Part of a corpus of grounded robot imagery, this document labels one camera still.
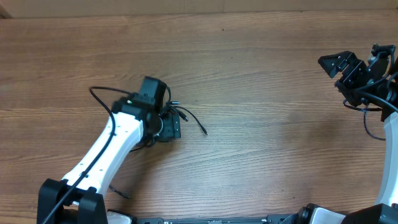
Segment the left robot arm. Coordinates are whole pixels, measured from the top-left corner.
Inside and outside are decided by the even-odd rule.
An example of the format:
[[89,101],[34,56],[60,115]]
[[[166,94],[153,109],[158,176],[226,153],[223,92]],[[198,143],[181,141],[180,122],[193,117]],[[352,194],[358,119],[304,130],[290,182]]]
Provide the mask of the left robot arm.
[[169,87],[145,77],[137,93],[126,92],[110,108],[108,122],[84,158],[62,180],[47,179],[39,190],[37,223],[137,223],[108,210],[104,198],[113,177],[133,150],[180,138],[178,113]]

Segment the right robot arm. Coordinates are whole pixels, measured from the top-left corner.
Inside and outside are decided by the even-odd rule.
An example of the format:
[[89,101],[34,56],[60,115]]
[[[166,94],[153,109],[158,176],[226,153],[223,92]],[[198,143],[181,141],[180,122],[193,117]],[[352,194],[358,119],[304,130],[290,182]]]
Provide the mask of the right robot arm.
[[334,78],[344,96],[344,106],[367,114],[381,112],[386,144],[381,187],[373,206],[347,215],[315,204],[302,207],[284,223],[382,223],[397,224],[397,59],[394,45],[373,45],[368,61],[350,52],[321,56],[318,63]]

